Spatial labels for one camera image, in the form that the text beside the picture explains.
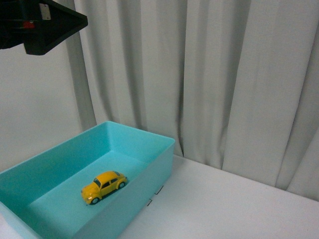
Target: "box floor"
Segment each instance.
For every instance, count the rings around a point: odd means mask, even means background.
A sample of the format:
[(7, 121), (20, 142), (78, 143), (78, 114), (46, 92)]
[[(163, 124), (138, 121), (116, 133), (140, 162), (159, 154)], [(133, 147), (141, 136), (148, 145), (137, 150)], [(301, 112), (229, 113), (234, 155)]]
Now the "box floor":
[(129, 184), (146, 167), (146, 163), (135, 158), (110, 151), (29, 204), (18, 216), (45, 239), (72, 238), (118, 195), (117, 192), (111, 193), (98, 204), (87, 205), (80, 193), (85, 185), (109, 170), (124, 173)]

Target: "red component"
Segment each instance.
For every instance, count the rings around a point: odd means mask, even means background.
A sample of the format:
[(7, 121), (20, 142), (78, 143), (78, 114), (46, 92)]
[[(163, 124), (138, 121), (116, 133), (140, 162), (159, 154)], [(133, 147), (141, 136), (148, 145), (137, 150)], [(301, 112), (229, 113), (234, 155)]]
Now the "red component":
[(35, 28), (35, 25), (34, 25), (33, 22), (24, 21), (24, 22), (23, 22), (23, 28), (33, 29), (33, 28)]

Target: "white tabletop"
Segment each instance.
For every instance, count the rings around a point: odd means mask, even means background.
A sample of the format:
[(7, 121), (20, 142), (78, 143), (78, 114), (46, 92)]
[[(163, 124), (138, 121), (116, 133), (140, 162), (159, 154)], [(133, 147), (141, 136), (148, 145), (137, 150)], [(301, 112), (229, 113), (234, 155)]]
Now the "white tabletop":
[(119, 239), (318, 239), (319, 202), (178, 156)]

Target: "turquoise plastic box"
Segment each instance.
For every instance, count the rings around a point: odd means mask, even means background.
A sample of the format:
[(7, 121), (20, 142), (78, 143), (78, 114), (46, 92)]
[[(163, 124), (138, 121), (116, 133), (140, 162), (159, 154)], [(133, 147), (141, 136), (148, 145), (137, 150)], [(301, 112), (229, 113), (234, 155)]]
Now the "turquoise plastic box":
[[(0, 212), (23, 238), (114, 239), (170, 176), (174, 139), (100, 124), (0, 174)], [(115, 170), (127, 185), (96, 205), (81, 189)]]

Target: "toy car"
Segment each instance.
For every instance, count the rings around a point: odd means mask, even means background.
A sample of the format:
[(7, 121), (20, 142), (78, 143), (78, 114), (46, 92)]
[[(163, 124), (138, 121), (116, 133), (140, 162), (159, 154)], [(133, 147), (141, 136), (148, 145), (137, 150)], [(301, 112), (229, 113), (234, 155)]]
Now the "toy car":
[(81, 190), (81, 196), (87, 204), (96, 204), (103, 196), (123, 188), (127, 182), (123, 173), (108, 171), (97, 176), (93, 182)]

